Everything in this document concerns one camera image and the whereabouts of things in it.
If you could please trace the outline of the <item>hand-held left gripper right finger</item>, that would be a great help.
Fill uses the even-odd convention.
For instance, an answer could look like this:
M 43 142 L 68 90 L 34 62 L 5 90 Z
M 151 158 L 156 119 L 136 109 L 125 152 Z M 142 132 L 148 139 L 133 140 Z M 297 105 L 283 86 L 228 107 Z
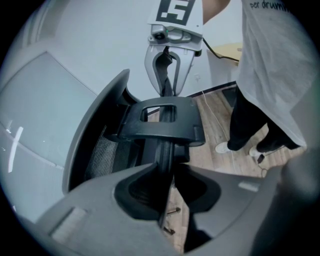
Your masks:
M 318 151 L 264 178 L 177 164 L 189 208 L 185 252 L 312 252 L 318 230 Z

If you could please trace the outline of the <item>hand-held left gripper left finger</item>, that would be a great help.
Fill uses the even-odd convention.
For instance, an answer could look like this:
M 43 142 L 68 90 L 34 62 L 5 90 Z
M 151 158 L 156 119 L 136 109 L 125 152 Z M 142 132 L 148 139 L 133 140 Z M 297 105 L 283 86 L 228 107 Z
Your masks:
M 178 256 L 155 220 L 129 216 L 116 185 L 152 164 L 92 179 L 69 192 L 37 222 L 37 241 L 54 256 Z

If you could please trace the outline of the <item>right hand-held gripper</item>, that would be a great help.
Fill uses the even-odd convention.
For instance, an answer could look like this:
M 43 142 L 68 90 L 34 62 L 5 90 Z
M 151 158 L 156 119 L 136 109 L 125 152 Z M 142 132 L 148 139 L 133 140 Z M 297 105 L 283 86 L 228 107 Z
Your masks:
M 202 0 L 155 0 L 147 23 L 151 25 L 149 46 L 144 66 L 156 92 L 163 91 L 162 76 L 156 61 L 171 48 L 176 60 L 173 94 L 178 96 L 185 85 L 194 57 L 202 53 L 203 3 Z

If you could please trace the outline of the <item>black mesh office chair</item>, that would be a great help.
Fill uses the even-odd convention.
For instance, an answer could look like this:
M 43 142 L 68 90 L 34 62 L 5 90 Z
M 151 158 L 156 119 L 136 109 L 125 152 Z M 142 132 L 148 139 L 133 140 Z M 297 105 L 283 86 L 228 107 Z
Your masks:
M 100 135 L 116 143 L 129 143 L 138 152 L 128 165 L 141 162 L 143 150 L 155 140 L 153 181 L 121 201 L 134 218 L 156 219 L 164 227 L 173 166 L 178 148 L 188 150 L 205 143 L 200 111 L 190 97 L 176 97 L 168 90 L 158 98 L 139 101 L 127 89 L 130 71 L 122 70 L 90 105 L 75 132 L 67 154 L 62 190 L 68 193 L 84 175 Z

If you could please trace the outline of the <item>person's right forearm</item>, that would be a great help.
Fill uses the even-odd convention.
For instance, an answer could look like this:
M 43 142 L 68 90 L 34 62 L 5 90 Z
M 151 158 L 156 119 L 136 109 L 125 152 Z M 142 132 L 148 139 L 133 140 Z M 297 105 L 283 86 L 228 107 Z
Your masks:
M 231 0 L 202 0 L 203 24 L 221 13 Z

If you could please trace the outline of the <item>person's white shoe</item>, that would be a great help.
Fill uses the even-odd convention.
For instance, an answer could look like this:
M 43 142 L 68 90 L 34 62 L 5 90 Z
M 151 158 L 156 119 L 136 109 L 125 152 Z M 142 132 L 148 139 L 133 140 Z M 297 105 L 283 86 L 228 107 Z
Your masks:
M 259 152 L 257 150 L 256 146 L 253 146 L 250 148 L 249 152 L 248 152 L 249 156 L 252 158 L 259 158 L 260 156 L 265 156 L 266 153 L 265 152 Z
M 225 153 L 231 152 L 232 150 L 231 150 L 231 149 L 229 148 L 229 146 L 228 146 L 228 141 L 224 141 L 224 142 L 219 143 L 219 144 L 215 147 L 215 151 L 216 151 L 218 154 L 225 154 Z

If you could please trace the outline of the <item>wooden side table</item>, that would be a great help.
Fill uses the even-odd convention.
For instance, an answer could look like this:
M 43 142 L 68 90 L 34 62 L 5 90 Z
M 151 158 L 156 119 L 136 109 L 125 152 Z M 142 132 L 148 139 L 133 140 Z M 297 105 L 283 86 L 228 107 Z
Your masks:
M 242 42 L 235 42 L 235 43 L 227 43 L 223 45 L 214 46 L 213 51 L 219 56 L 219 57 L 229 57 L 234 60 L 231 60 L 231 62 L 238 66 L 239 60 L 242 56 L 242 49 L 243 49 L 243 43 Z

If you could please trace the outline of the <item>person's black trousers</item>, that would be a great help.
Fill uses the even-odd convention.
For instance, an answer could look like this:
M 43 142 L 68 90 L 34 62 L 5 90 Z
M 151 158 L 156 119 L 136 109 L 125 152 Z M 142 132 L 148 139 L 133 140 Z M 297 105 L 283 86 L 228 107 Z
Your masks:
M 237 88 L 235 105 L 230 119 L 228 149 L 231 151 L 242 149 L 264 125 L 267 125 L 268 133 L 256 145 L 258 152 L 267 153 L 282 146 L 290 150 L 300 147 L 258 107 L 246 100 L 240 89 Z

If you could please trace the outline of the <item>person in white shirt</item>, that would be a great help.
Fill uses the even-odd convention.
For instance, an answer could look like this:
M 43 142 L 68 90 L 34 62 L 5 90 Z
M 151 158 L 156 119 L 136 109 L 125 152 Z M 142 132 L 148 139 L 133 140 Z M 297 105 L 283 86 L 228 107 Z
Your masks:
M 241 2 L 242 54 L 237 85 L 295 144 L 305 146 L 291 110 L 320 75 L 316 47 L 281 0 Z

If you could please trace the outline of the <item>white desk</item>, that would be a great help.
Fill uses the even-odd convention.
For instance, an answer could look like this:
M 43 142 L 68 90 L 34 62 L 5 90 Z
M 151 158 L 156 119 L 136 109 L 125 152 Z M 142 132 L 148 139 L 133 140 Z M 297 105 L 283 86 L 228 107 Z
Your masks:
M 19 216 L 34 223 L 63 197 L 68 151 L 95 98 L 47 52 L 0 91 L 0 184 Z

